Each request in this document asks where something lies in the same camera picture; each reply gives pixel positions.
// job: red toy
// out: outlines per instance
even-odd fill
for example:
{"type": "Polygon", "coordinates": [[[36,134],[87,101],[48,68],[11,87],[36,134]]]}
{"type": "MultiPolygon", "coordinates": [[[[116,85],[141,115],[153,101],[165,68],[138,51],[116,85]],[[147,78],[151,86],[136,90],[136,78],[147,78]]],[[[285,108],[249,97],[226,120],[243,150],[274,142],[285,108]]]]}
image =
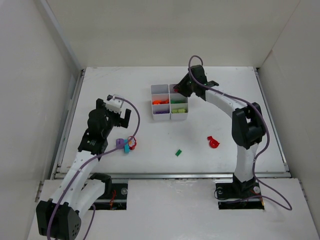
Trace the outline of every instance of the red toy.
{"type": "Polygon", "coordinates": [[[137,140],[136,140],[136,138],[134,137],[134,138],[128,143],[128,145],[129,145],[130,150],[134,150],[134,149],[136,148],[136,146],[137,146],[137,140]]]}
{"type": "Polygon", "coordinates": [[[220,142],[218,142],[217,140],[215,140],[212,136],[208,136],[206,139],[208,139],[210,142],[209,142],[209,145],[210,147],[212,147],[213,149],[216,149],[220,142]]]}

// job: wire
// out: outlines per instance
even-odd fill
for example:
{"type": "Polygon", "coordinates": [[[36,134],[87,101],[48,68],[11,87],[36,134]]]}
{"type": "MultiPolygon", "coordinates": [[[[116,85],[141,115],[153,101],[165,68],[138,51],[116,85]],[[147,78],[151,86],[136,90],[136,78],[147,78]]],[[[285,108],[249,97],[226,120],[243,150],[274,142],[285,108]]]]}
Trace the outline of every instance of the wire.
{"type": "MultiPolygon", "coordinates": [[[[137,132],[138,132],[138,130],[139,130],[139,126],[140,126],[140,114],[139,114],[139,111],[138,111],[138,109],[137,109],[130,101],[128,101],[128,100],[126,100],[126,99],[124,99],[124,98],[122,98],[122,97],[117,97],[117,96],[114,97],[114,98],[115,98],[115,99],[118,99],[118,100],[122,100],[122,101],[128,103],[129,105],[131,105],[131,107],[133,107],[133,109],[135,110],[135,112],[136,112],[136,114],[137,114],[138,123],[137,123],[137,125],[136,125],[136,129],[135,129],[132,137],[130,138],[130,140],[128,140],[128,142],[130,142],[130,141],[136,136],[136,134],[137,134],[137,132]]],[[[53,211],[52,211],[52,214],[51,214],[51,217],[50,217],[50,220],[49,220],[49,223],[48,223],[48,228],[47,228],[47,230],[46,230],[46,239],[47,239],[47,240],[52,240],[51,237],[50,237],[50,234],[51,234],[51,226],[52,226],[52,223],[53,223],[53,221],[54,221],[54,217],[55,217],[55,215],[56,215],[56,213],[57,213],[57,210],[58,210],[58,208],[59,208],[59,206],[60,206],[60,203],[61,203],[62,200],[64,199],[64,197],[65,197],[68,189],[70,188],[70,186],[72,185],[72,183],[75,181],[75,179],[77,178],[77,176],[79,175],[79,173],[82,171],[82,169],[84,169],[84,167],[85,167],[86,165],[88,165],[90,162],[92,162],[93,160],[95,160],[95,159],[97,159],[97,158],[100,158],[100,157],[102,157],[102,156],[104,156],[104,155],[113,153],[113,152],[115,152],[115,151],[117,151],[117,150],[119,150],[119,149],[122,149],[126,144],[127,144],[127,143],[120,144],[120,145],[118,145],[116,148],[114,148],[114,149],[112,149],[112,150],[110,150],[110,151],[104,152],[104,153],[102,153],[102,154],[96,155],[96,156],[90,158],[89,160],[87,160],[86,162],[84,162],[84,164],[82,164],[82,166],[79,168],[79,170],[78,170],[78,171],[74,174],[74,176],[71,178],[71,180],[70,180],[70,182],[68,183],[68,185],[66,186],[65,190],[62,192],[61,197],[60,197],[59,200],[57,201],[57,203],[56,203],[56,205],[55,205],[55,207],[54,207],[54,209],[53,209],[53,211]]]]}
{"type": "Polygon", "coordinates": [[[238,101],[240,101],[240,102],[243,102],[243,103],[247,104],[248,106],[250,106],[251,108],[253,108],[254,112],[255,112],[255,113],[258,115],[258,117],[261,119],[262,124],[263,124],[263,126],[264,126],[264,128],[265,128],[265,132],[266,132],[266,144],[265,144],[264,148],[254,156],[253,165],[252,165],[253,177],[254,177],[254,179],[255,179],[258,183],[266,186],[267,188],[269,188],[269,189],[271,189],[272,191],[274,191],[275,193],[277,193],[281,198],[283,198],[283,200],[288,204],[289,207],[286,207],[286,206],[282,205],[281,203],[279,203],[278,201],[273,200],[272,198],[270,198],[270,197],[268,197],[268,196],[263,196],[263,195],[250,196],[250,197],[243,198],[243,199],[239,199],[239,200],[235,200],[235,201],[229,201],[228,203],[232,204],[232,203],[239,203],[239,202],[243,202],[243,201],[246,201],[246,200],[249,200],[249,199],[254,199],[254,198],[265,198],[265,199],[268,199],[268,200],[274,202],[275,204],[278,204],[279,206],[283,207],[284,209],[291,211],[291,210],[292,210],[292,206],[291,206],[290,202],[285,198],[285,196],[283,196],[279,191],[277,191],[277,190],[274,189],[273,187],[271,187],[271,186],[269,186],[268,184],[262,182],[260,179],[258,179],[258,177],[257,177],[257,175],[256,175],[255,169],[256,169],[256,161],[257,161],[257,158],[258,158],[262,153],[264,153],[264,152],[267,150],[267,148],[269,147],[269,144],[270,144],[270,133],[269,133],[267,124],[266,124],[264,118],[262,117],[262,114],[259,112],[259,110],[258,110],[252,103],[248,102],[248,101],[245,100],[245,99],[242,99],[242,98],[237,97],[237,96],[232,96],[232,95],[230,95],[230,94],[224,93],[224,92],[219,91],[219,90],[217,90],[217,89],[214,89],[214,88],[211,88],[211,87],[208,87],[208,86],[206,86],[206,85],[201,84],[201,83],[194,77],[194,75],[193,75],[192,72],[191,72],[191,61],[192,61],[192,59],[194,59],[194,58],[199,59],[199,60],[201,61],[201,65],[202,65],[202,66],[204,65],[204,61],[203,61],[203,60],[201,59],[201,57],[199,57],[198,55],[193,55],[193,56],[189,59],[189,63],[188,63],[189,76],[190,76],[199,86],[201,86],[201,87],[203,87],[203,88],[205,88],[205,89],[208,89],[208,90],[210,90],[210,91],[216,92],[216,93],[218,93],[218,94],[224,95],[224,96],[226,96],[227,98],[235,99],[235,100],[238,100],[238,101]]]}
{"type": "Polygon", "coordinates": [[[217,192],[217,189],[216,190],[214,190],[214,193],[213,193],[213,196],[214,196],[214,198],[215,199],[218,199],[218,200],[228,200],[228,198],[218,198],[218,194],[217,194],[217,196],[216,196],[216,192],[217,192]]]}
{"type": "Polygon", "coordinates": [[[116,190],[113,190],[113,192],[112,192],[112,198],[111,198],[111,200],[110,200],[110,202],[109,202],[109,204],[110,204],[110,210],[112,210],[112,206],[114,205],[114,201],[115,201],[116,195],[117,195],[116,190]]]}
{"type": "Polygon", "coordinates": [[[90,223],[89,223],[88,229],[86,230],[86,233],[85,233],[85,235],[84,235],[83,240],[86,240],[86,238],[87,238],[87,236],[88,236],[88,233],[89,233],[89,231],[90,231],[92,222],[94,221],[94,218],[95,218],[96,206],[95,206],[94,204],[92,204],[92,207],[93,207],[93,213],[92,213],[91,221],[90,221],[90,223]]]}

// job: white wall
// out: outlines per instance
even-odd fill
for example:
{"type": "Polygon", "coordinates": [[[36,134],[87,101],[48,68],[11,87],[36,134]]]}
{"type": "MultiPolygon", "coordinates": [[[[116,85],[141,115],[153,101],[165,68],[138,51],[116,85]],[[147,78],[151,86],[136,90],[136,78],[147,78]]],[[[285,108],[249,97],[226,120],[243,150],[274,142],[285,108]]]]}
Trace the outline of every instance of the white wall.
{"type": "Polygon", "coordinates": [[[259,71],[280,142],[320,232],[320,1],[301,0],[259,71]]]}
{"type": "Polygon", "coordinates": [[[0,2],[0,233],[27,236],[71,71],[32,0],[0,2]]]}
{"type": "Polygon", "coordinates": [[[260,67],[299,0],[48,0],[82,67],[260,67]]]}

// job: screw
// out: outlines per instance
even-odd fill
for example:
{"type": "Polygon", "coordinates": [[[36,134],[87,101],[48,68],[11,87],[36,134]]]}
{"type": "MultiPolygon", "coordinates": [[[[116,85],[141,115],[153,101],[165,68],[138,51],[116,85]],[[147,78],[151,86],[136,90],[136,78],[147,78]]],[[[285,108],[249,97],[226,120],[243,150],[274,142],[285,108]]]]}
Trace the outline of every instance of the screw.
{"type": "Polygon", "coordinates": [[[128,193],[128,189],[126,189],[125,187],[121,188],[122,195],[127,195],[127,193],[128,193]]]}
{"type": "Polygon", "coordinates": [[[219,186],[219,187],[216,189],[216,192],[217,192],[218,194],[223,194],[224,191],[222,191],[222,190],[223,190],[223,188],[219,186]]]}
{"type": "Polygon", "coordinates": [[[260,187],[258,187],[258,186],[255,186],[255,187],[253,188],[253,191],[254,191],[256,194],[261,193],[260,187]]]}

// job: purple block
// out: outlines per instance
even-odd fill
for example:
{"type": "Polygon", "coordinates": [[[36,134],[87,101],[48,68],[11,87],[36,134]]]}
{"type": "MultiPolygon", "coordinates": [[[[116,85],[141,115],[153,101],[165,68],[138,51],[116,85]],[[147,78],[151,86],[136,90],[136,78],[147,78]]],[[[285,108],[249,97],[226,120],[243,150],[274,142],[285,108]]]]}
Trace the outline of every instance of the purple block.
{"type": "Polygon", "coordinates": [[[155,114],[168,114],[168,111],[156,111],[155,114]]]}
{"type": "Polygon", "coordinates": [[[121,144],[124,144],[125,140],[123,138],[118,138],[117,140],[115,140],[115,146],[118,147],[121,144]]]}

